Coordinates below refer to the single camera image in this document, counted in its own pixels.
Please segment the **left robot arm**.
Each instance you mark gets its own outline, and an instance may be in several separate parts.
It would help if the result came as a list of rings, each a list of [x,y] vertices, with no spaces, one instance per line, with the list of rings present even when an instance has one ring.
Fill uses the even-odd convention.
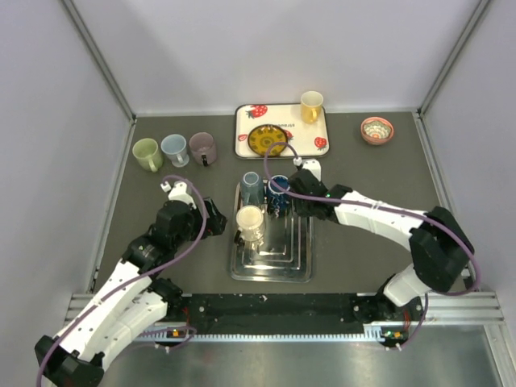
[[[36,384],[48,379],[55,386],[99,385],[113,361],[145,329],[181,314],[181,291],[160,277],[164,267],[186,255],[179,250],[184,243],[193,247],[221,235],[226,224],[211,198],[199,206],[166,202],[77,317],[54,336],[39,339]]]

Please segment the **purple mug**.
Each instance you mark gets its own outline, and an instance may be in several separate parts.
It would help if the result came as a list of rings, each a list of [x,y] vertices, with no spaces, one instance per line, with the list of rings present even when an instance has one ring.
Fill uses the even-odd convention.
[[[193,158],[207,167],[217,160],[217,147],[214,137],[207,132],[198,132],[189,140],[189,148]]]

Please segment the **dark blue mug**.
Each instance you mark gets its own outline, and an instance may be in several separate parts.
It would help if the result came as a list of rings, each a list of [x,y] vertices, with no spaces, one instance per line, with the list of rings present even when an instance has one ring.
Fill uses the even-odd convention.
[[[275,218],[286,216],[290,207],[290,196],[278,189],[278,186],[289,191],[288,178],[284,175],[275,175],[266,185],[267,213]]]

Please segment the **light blue white mug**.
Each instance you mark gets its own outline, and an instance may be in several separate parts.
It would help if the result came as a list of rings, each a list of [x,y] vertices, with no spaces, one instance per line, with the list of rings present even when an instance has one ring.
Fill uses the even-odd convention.
[[[161,151],[176,168],[185,167],[189,163],[186,138],[179,134],[166,136],[160,143]]]

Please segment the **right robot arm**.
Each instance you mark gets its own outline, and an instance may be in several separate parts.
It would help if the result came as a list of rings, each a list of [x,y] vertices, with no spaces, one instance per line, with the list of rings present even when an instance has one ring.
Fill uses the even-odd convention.
[[[406,210],[344,185],[328,189],[308,169],[299,169],[288,184],[297,214],[369,231],[410,253],[412,263],[377,292],[377,311],[384,318],[396,318],[406,304],[430,291],[448,292],[474,256],[473,245],[444,207]]]

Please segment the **green mug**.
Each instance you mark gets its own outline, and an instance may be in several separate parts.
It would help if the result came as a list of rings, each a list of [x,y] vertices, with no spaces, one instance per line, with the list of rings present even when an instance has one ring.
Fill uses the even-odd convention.
[[[144,170],[152,173],[156,173],[164,162],[159,144],[151,138],[138,140],[132,147],[132,155]]]

